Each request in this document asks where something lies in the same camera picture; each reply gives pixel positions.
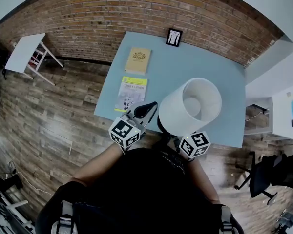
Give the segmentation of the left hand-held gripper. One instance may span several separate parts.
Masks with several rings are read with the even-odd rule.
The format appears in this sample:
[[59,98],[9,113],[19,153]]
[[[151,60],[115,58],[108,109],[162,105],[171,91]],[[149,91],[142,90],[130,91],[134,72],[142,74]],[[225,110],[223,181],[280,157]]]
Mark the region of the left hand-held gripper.
[[157,102],[138,102],[133,104],[127,113],[116,117],[108,132],[113,140],[123,151],[141,139],[145,127],[151,122],[158,108]]

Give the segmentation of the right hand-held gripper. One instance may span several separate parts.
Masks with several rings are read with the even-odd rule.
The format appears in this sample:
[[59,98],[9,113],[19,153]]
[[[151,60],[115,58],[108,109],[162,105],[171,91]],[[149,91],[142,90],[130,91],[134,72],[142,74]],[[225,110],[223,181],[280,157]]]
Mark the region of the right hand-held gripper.
[[179,149],[189,158],[195,158],[200,155],[203,155],[211,143],[209,137],[205,131],[194,132],[190,135],[183,136]]

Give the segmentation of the white shade table lamp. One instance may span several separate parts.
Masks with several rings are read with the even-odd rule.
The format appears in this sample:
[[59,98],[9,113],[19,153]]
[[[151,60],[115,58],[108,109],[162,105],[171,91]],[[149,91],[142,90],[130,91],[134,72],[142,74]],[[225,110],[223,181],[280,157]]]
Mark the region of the white shade table lamp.
[[217,87],[207,79],[192,78],[162,100],[159,120],[167,132],[181,137],[215,120],[221,108]]

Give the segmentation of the person's left forearm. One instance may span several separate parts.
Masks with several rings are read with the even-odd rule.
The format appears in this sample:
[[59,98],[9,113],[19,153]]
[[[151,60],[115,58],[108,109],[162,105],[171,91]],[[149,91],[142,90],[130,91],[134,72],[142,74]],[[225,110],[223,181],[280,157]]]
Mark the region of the person's left forearm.
[[102,153],[80,167],[70,181],[78,182],[86,187],[90,186],[110,170],[123,155],[119,145],[113,143]]

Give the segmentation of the person's right forearm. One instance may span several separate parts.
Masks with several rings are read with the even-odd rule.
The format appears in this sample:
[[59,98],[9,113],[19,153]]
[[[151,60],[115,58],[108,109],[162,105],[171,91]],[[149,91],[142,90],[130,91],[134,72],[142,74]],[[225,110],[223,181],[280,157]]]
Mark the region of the person's right forearm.
[[196,158],[186,164],[193,183],[202,191],[205,197],[213,204],[220,204],[219,195],[205,173],[200,161]]

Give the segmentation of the yellow and white book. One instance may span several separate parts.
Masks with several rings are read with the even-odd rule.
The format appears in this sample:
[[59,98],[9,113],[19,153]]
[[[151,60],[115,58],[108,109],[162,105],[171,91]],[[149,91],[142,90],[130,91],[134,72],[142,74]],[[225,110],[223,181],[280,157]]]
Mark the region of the yellow and white book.
[[143,102],[147,89],[147,79],[124,76],[118,92],[115,111],[126,112],[133,104]]

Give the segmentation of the tan hardcover book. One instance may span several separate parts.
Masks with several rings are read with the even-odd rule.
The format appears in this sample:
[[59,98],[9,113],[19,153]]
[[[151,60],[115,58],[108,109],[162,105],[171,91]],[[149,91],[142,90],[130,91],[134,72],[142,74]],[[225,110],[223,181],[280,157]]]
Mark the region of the tan hardcover book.
[[147,72],[151,49],[132,47],[126,62],[125,71],[144,75]]

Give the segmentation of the person's black shirt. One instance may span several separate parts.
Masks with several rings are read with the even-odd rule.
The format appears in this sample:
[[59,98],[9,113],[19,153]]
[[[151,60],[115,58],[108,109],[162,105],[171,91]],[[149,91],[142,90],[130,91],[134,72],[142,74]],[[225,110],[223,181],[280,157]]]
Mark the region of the person's black shirt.
[[59,234],[63,217],[76,234],[244,234],[229,209],[211,203],[160,152],[138,148],[90,186],[68,181],[40,211],[36,234]]

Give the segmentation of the black office chair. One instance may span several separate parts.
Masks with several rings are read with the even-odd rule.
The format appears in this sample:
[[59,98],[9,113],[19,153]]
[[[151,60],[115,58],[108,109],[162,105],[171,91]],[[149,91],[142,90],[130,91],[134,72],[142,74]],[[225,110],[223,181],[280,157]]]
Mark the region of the black office chair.
[[293,155],[263,156],[258,163],[255,162],[254,151],[249,152],[249,155],[252,156],[250,169],[239,165],[235,166],[249,173],[240,186],[235,185],[235,189],[240,190],[249,182],[251,197],[254,198],[260,194],[264,194],[269,198],[268,205],[272,204],[277,196],[277,193],[272,195],[266,192],[269,186],[286,186],[293,189]]

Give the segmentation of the white folding table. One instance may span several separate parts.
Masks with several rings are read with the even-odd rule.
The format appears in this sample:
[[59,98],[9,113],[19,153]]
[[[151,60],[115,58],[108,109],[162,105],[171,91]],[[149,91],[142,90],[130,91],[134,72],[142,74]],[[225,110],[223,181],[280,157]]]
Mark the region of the white folding table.
[[[10,55],[5,69],[8,71],[17,72],[25,75],[27,78],[33,80],[29,74],[25,72],[26,68],[31,72],[35,73],[37,76],[44,79],[46,82],[55,86],[55,84],[44,77],[40,72],[39,68],[47,55],[50,55],[59,66],[63,68],[62,63],[53,55],[53,53],[46,47],[43,43],[43,38],[46,33],[29,35],[22,37],[19,42],[16,44],[12,54]],[[30,59],[34,53],[40,54],[40,61],[37,65],[30,62]]]

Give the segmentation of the black bag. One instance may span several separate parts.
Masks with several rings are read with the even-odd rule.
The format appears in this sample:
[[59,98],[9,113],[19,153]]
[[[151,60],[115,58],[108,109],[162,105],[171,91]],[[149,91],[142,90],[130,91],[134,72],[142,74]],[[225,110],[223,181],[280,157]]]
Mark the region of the black bag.
[[17,189],[21,189],[23,187],[22,181],[18,175],[13,175],[8,179],[0,178],[0,191],[5,192],[12,186],[16,186]]

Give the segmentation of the white metal railing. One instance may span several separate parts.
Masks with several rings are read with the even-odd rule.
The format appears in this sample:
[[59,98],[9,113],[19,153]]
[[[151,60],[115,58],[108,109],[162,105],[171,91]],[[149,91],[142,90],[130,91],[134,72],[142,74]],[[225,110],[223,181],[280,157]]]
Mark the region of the white metal railing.
[[26,204],[27,200],[12,202],[0,191],[0,234],[36,234],[33,222],[19,210]]

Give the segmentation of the black picture frame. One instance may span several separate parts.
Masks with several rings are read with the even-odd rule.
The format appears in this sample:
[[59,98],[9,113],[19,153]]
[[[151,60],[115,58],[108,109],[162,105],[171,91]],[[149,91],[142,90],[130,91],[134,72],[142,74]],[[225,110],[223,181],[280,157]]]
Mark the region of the black picture frame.
[[182,33],[183,32],[180,30],[169,28],[166,44],[174,47],[179,47]]

